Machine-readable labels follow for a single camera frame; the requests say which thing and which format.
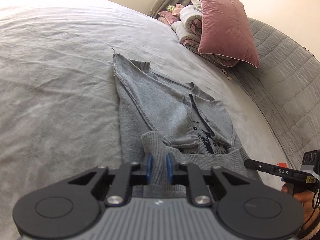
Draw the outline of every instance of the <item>silver bolt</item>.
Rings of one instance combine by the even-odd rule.
[[[123,202],[123,198],[120,196],[110,196],[107,198],[107,202],[112,205],[118,205]]]
[[[198,196],[195,198],[195,202],[200,205],[205,205],[210,202],[210,198],[208,196]]]

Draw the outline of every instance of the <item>gray bedsheet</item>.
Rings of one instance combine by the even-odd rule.
[[[0,0],[0,37],[0,239],[18,238],[11,213],[24,194],[120,165],[112,47],[222,100],[251,158],[286,161],[250,97],[151,17],[107,0]]]
[[[320,149],[320,62],[275,28],[249,21],[260,68],[239,62],[232,71],[299,169],[305,152]]]

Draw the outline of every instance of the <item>sweater sleeve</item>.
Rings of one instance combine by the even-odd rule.
[[[306,230],[300,230],[297,237],[300,240],[320,240],[320,214]]]

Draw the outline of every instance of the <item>quilted fabric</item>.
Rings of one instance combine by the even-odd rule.
[[[232,72],[271,126],[292,166],[320,149],[320,62],[275,28],[249,18],[260,68],[239,62]]]

